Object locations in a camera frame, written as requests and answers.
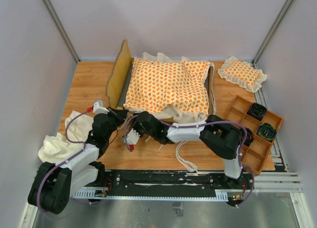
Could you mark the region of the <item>duck print bed cover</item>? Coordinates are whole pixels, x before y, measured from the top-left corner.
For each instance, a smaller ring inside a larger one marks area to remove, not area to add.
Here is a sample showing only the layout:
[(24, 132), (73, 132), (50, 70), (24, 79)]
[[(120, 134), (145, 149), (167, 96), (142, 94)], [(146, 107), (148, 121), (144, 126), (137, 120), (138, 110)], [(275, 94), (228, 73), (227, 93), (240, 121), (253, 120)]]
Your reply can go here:
[(216, 113), (213, 75), (214, 63), (206, 60), (135, 58), (123, 107), (182, 124), (204, 121)]

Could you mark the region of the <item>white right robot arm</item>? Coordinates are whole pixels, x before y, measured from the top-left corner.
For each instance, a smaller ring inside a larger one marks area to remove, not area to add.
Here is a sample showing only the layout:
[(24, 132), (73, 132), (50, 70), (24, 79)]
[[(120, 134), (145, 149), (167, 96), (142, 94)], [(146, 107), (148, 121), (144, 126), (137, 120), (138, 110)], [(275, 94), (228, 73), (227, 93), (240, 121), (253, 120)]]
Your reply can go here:
[(238, 123), (225, 121), (216, 115), (194, 123), (168, 123), (157, 119), (148, 112), (132, 118), (132, 128), (125, 133), (125, 143), (129, 150), (134, 149), (144, 134), (151, 136), (162, 145), (201, 141), (215, 155), (223, 160), (224, 182), (229, 188), (242, 183), (242, 162), (238, 153), (242, 148), (242, 132)]

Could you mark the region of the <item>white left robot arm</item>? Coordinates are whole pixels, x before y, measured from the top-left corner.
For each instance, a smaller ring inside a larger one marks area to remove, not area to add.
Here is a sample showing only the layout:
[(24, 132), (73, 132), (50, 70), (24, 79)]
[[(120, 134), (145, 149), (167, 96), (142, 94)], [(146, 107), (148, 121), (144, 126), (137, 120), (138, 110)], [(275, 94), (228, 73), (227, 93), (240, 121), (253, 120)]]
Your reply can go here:
[(71, 141), (80, 147), (56, 163), (40, 165), (27, 202), (40, 211), (60, 214), (70, 197), (87, 184), (101, 186), (106, 181), (105, 167), (97, 159), (106, 152), (113, 132), (121, 126), (127, 110), (102, 108), (93, 118), (86, 140)]

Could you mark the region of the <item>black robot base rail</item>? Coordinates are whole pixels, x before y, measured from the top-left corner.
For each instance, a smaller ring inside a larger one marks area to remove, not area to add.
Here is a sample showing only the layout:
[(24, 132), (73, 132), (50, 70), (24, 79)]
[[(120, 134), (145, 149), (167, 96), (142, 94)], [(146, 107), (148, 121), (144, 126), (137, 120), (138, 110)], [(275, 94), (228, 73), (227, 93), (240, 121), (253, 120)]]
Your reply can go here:
[(241, 203), (253, 192), (302, 192), (294, 173), (264, 172), (253, 178), (243, 173), (234, 181), (224, 173), (186, 171), (105, 170), (105, 179), (82, 187), (70, 198), (225, 201)]

